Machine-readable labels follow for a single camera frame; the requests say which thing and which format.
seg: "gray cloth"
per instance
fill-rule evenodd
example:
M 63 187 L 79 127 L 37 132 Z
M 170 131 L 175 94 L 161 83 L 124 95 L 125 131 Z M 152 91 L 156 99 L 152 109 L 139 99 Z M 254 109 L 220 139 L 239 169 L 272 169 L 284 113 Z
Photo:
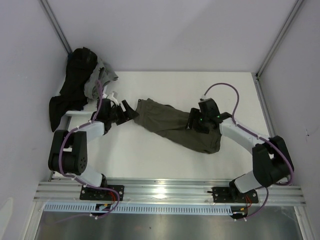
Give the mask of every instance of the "gray cloth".
M 139 99 L 136 111 L 139 116 L 134 122 L 152 133 L 200 153 L 213 154 L 220 150 L 221 134 L 218 129 L 211 129 L 209 134 L 186 129 L 188 112 L 150 98 Z
M 104 62 L 100 57 L 97 58 L 97 64 L 93 70 L 89 80 L 84 85 L 84 95 L 89 99 L 98 99 L 97 79 L 103 85 L 103 88 L 110 82 L 116 81 L 118 76 L 114 72 L 110 64 Z

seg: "metal floor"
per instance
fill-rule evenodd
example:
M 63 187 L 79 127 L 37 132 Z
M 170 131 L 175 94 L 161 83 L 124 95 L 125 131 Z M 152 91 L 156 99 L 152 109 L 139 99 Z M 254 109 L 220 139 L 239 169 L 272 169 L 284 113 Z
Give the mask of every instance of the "metal floor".
M 44 212 L 36 240 L 302 240 L 293 207 L 266 207 L 247 222 L 229 216 Z

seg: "metal frame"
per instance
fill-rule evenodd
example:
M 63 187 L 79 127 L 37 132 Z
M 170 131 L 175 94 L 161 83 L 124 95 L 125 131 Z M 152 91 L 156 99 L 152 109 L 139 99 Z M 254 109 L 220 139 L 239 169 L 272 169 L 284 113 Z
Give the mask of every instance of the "metal frame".
M 60 24 L 57 20 L 57 17 L 55 15 L 54 11 L 52 10 L 49 2 L 47 0 L 39 0 L 39 2 L 44 10 L 44 13 L 48 17 L 55 33 L 57 34 L 61 44 L 63 45 L 65 51 L 67 52 L 68 55 L 71 54 L 73 52 L 72 48 L 70 47 L 70 44 L 64 34 L 64 31 L 60 27 Z
M 265 56 L 261 66 L 257 71 L 257 79 L 259 80 L 261 74 L 264 72 L 266 67 L 268 66 L 269 62 L 272 60 L 273 56 L 277 52 L 279 46 L 281 45 L 282 41 L 284 40 L 285 36 L 287 35 L 291 25 L 293 24 L 294 20 L 296 19 L 299 11 L 303 7 L 303 3 L 305 0 L 296 0 L 294 3 L 293 8 L 291 9 L 290 13 L 288 14 L 282 28 L 280 29 L 278 35 L 276 36 L 270 50 L 268 51 L 267 55 Z
M 61 44 L 69 54 L 72 49 L 55 17 L 47 0 L 39 0 L 45 13 L 47 14 L 55 32 L 57 33 Z M 268 110 L 268 106 L 261 88 L 259 79 L 265 68 L 268 66 L 272 57 L 275 55 L 284 37 L 290 29 L 294 19 L 297 17 L 298 12 L 303 6 L 305 0 L 296 0 L 291 12 L 289 13 L 285 23 L 283 24 L 279 34 L 274 40 L 268 54 L 264 58 L 257 73 L 253 74 L 254 84 L 256 86 L 257 95 L 261 104 L 262 112 L 266 121 L 266 125 L 270 136 L 275 136 L 276 131 L 273 121 Z M 128 206 L 135 207 L 134 210 L 126 208 L 126 213 L 160 213 L 164 214 L 163 210 L 158 210 L 161 206 L 171 208 L 173 213 L 179 214 L 176 209 L 194 209 L 207 208 L 210 206 L 213 209 L 229 209 L 234 204 L 213 203 L 213 197 L 207 191 L 211 190 L 211 187 L 226 187 L 230 180 L 174 180 L 174 179 L 126 179 L 126 178 L 111 178 L 108 179 L 108 183 L 115 185 L 124 185 L 124 199 L 120 208 Z M 90 206 L 94 203 L 92 201 L 82 201 L 79 199 L 81 191 L 81 185 L 70 179 L 53 177 L 49 182 L 40 182 L 38 189 L 34 197 L 34 204 L 32 215 L 27 223 L 27 229 L 22 239 L 33 240 L 36 236 L 38 225 L 42 212 L 49 211 L 49 206 L 55 206 L 59 211 L 64 211 L 67 205 L 72 203 L 73 206 L 87 205 Z M 303 197 L 302 190 L 299 186 L 272 186 L 269 188 L 269 200 L 267 206 L 293 206 L 297 215 L 299 227 L 303 236 L 303 239 L 313 240 L 315 239 L 307 211 L 306 202 Z M 255 204 L 260 206 L 265 197 L 266 192 L 263 189 L 257 190 L 259 197 L 259 203 Z M 156 206 L 155 212 L 141 209 L 148 206 L 153 208 Z M 213 210 L 210 214 L 215 214 L 219 210 Z
M 186 205 L 186 206 L 239 206 L 239 203 L 214 203 L 208 191 L 212 187 L 228 187 L 230 180 L 172 180 L 172 179 L 136 179 L 109 178 L 110 185 L 124 185 L 122 204 Z M 35 202 L 58 203 L 100 203 L 109 201 L 80 200 L 82 185 L 66 178 L 53 178 L 50 182 L 40 182 L 34 196 Z M 266 191 L 258 189 L 260 206 Z M 269 188 L 267 206 L 303 207 L 306 205 L 300 186 L 272 186 Z

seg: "metal base plate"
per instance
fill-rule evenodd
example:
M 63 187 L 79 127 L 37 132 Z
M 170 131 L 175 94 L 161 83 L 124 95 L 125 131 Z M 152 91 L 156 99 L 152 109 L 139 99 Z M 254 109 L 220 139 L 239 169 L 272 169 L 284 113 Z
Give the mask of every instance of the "metal base plate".
M 257 204 L 259 202 L 258 194 L 255 190 L 248 191 L 246 193 L 240 193 L 236 200 L 234 200 L 229 192 L 229 187 L 224 186 L 216 186 L 212 188 L 212 196 L 214 203 L 238 203 L 238 204 L 246 204 L 247 195 L 253 204 Z
M 177 180 L 177 179 L 129 179 L 108 178 L 111 185 L 123 185 L 125 195 L 123 202 L 127 204 L 176 204 L 176 205 L 212 205 L 214 198 L 212 187 L 228 187 L 231 180 Z M 109 200 L 80 200 L 82 185 L 71 178 L 57 178 L 51 182 L 40 182 L 36 190 L 36 202 L 62 202 L 62 203 L 96 203 L 109 204 Z M 261 206 L 267 192 L 265 189 L 256 190 Z M 228 203 L 228 206 L 239 206 L 239 203 Z M 269 187 L 267 206 L 294 206 L 306 205 L 300 186 Z
M 123 185 L 109 185 L 109 189 L 113 189 L 119 193 L 120 201 L 123 201 L 125 194 L 125 186 Z M 112 196 L 109 191 L 96 190 L 89 187 L 82 186 L 80 192 L 80 200 L 90 200 L 90 201 L 112 201 Z

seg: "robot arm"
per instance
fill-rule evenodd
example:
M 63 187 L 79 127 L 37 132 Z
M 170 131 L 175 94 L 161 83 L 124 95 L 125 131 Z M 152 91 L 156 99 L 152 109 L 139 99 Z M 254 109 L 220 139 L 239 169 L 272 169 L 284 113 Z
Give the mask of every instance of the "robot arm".
M 194 129 L 206 134 L 211 128 L 219 129 L 221 135 L 234 140 L 252 154 L 252 171 L 230 182 L 230 187 L 236 188 L 237 192 L 247 193 L 261 186 L 267 188 L 290 174 L 289 167 L 282 157 L 262 139 L 268 140 L 276 146 L 294 169 L 285 141 L 281 137 L 262 135 L 254 130 L 249 130 L 239 122 L 234 123 L 231 114 L 227 112 L 220 114 L 218 106 L 212 98 L 200 101 L 199 108 L 191 109 L 187 129 Z
M 102 99 L 101 108 L 95 122 L 73 132 L 68 138 L 62 153 L 62 169 L 64 172 L 76 175 L 79 180 L 94 187 L 107 187 L 108 184 L 103 174 L 87 165 L 87 144 L 93 139 L 105 135 L 110 130 L 112 123 L 120 125 L 139 116 L 126 100 L 123 100 L 121 105 L 116 97 L 117 93 L 112 92 Z M 67 133 L 67 130 L 57 130 L 54 132 L 52 140 L 48 167 L 58 173 L 60 172 L 59 152 Z

